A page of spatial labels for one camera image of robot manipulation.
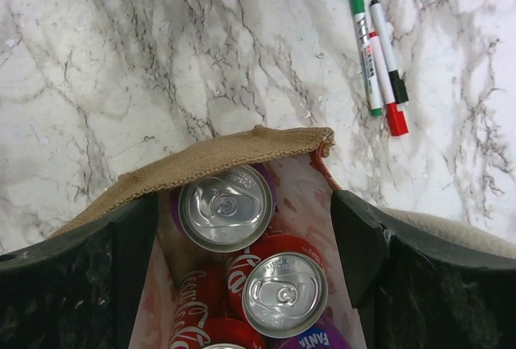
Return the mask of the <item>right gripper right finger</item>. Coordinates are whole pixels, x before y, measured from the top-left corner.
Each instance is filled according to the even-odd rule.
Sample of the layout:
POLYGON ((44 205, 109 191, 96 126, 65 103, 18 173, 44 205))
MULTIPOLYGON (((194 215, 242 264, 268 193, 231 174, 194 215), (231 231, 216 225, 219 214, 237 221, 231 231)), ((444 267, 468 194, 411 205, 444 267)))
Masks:
POLYGON ((515 246, 464 222, 331 197, 368 348, 512 348, 515 246))

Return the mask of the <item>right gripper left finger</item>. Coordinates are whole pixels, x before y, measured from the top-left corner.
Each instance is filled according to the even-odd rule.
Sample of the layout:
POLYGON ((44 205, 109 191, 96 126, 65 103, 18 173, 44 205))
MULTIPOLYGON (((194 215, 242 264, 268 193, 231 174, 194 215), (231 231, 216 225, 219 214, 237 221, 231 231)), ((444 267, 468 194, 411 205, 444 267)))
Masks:
POLYGON ((1 258, 3 348, 128 347, 158 221, 158 197, 1 258))

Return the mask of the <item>purple can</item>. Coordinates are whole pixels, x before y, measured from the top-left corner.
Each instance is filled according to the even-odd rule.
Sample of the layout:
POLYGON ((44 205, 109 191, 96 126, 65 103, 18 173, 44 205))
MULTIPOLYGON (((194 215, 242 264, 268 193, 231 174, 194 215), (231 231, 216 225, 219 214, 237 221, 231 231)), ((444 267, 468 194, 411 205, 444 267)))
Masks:
POLYGON ((275 210, 276 189, 261 163, 230 168, 170 193, 170 212, 179 231, 213 252, 233 252, 253 244, 275 210))
POLYGON ((346 339, 325 314, 308 330, 287 339, 270 339, 271 349, 348 349, 346 339))

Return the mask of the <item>red can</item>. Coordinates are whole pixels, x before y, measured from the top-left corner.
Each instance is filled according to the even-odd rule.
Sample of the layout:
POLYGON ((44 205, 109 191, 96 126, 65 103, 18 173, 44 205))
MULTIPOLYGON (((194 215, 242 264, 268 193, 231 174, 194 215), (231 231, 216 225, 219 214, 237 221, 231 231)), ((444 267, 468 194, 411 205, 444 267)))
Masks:
POLYGON ((231 306, 262 335, 285 339, 311 328, 323 315, 329 285, 322 256, 308 241, 266 231, 227 259, 231 306))
POLYGON ((203 265, 181 282, 169 347, 266 347, 264 337, 231 308, 220 263, 203 265))

